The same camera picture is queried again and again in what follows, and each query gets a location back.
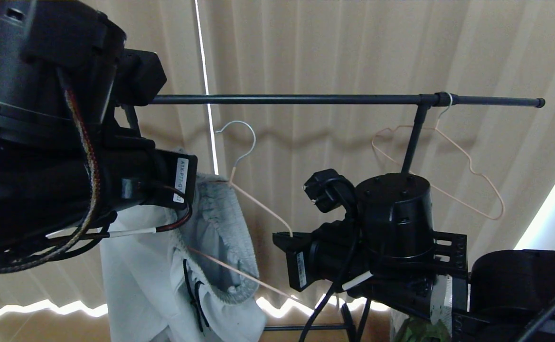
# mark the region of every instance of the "drawstring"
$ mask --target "drawstring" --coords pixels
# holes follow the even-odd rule
[[[199,331],[203,333],[203,326],[201,325],[202,317],[204,323],[206,323],[206,327],[210,327],[210,324],[208,324],[207,322],[206,315],[203,313],[203,309],[201,309],[201,301],[199,300],[199,287],[203,285],[203,282],[197,281],[197,283],[195,283],[195,295],[193,295],[190,280],[188,278],[188,267],[186,259],[182,260],[182,270],[184,271],[184,282],[187,284],[188,296],[191,299],[189,304],[191,304],[193,309],[195,309],[195,316],[197,316],[197,327],[199,328]]]

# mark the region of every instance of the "hanger hook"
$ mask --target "hanger hook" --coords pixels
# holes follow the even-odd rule
[[[247,157],[250,153],[252,153],[252,151],[254,150],[254,147],[256,147],[256,134],[254,133],[254,129],[252,128],[252,126],[250,126],[249,123],[246,123],[245,121],[240,121],[240,120],[233,120],[230,121],[229,123],[227,123],[225,126],[223,126],[223,128],[221,128],[220,130],[216,131],[216,133],[222,133],[223,130],[225,130],[230,124],[234,124],[234,123],[238,123],[238,124],[243,124],[246,125],[247,128],[250,128],[250,131],[252,132],[252,136],[254,137],[254,142],[252,143],[252,147],[250,148],[250,150],[248,152],[246,152],[245,154],[242,154],[240,156],[240,158],[237,158],[237,160],[235,161],[235,163],[233,164],[233,168],[237,167],[238,163],[240,162],[240,160],[242,160],[243,158]]]
[[[451,93],[447,93],[448,97],[451,98],[451,103],[448,104],[448,107],[446,107],[445,110],[442,111],[442,113],[440,113],[440,115],[438,115],[438,121],[440,121],[440,117],[442,117],[442,114],[446,113],[451,107],[452,107],[452,94]]]

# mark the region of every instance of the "green object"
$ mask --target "green object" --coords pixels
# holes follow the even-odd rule
[[[410,317],[402,324],[394,342],[451,342],[451,334],[442,321],[431,324],[420,318]]]

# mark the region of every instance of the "floor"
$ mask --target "floor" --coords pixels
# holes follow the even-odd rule
[[[353,312],[354,321],[359,321],[361,310]],[[284,318],[269,318],[268,325],[303,324],[306,316],[297,310]],[[336,308],[328,307],[316,321],[317,324],[340,323]],[[365,342],[388,341],[389,313],[371,312],[364,330]],[[260,342],[295,341],[300,332],[265,332]],[[51,310],[33,313],[6,313],[0,316],[0,342],[110,342],[108,316],[88,316],[82,311],[71,314],[56,314]],[[344,331],[311,331],[308,342],[346,341]]]

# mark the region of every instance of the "beige curtain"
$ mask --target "beige curtain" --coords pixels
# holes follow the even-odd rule
[[[97,0],[128,33],[128,47],[158,52],[169,84],[163,93],[204,92],[195,3],[185,0]],[[434,192],[435,227],[469,236],[470,264],[513,247],[555,182],[555,2],[227,1],[200,0],[210,93],[418,94],[544,97],[541,110],[454,106],[441,128],[473,157],[503,195],[507,212],[490,221]],[[431,110],[427,125],[435,122]],[[204,106],[139,110],[142,132],[158,146],[184,146],[213,172]],[[411,124],[413,106],[212,106],[215,129],[251,124],[258,145],[235,182],[282,216],[295,231],[342,217],[321,214],[301,185],[332,167],[355,184],[397,171],[370,147],[387,126]],[[409,131],[379,141],[403,160]],[[230,126],[216,137],[221,174],[249,149],[251,135]],[[413,171],[473,206],[496,215],[488,185],[467,171],[463,154],[438,136],[421,136]],[[240,203],[264,281],[289,291],[283,253],[271,234],[285,231],[245,197]],[[325,284],[297,294],[314,305]],[[279,307],[283,299],[260,295]],[[18,275],[0,275],[0,305],[81,299],[103,303],[97,251]]]

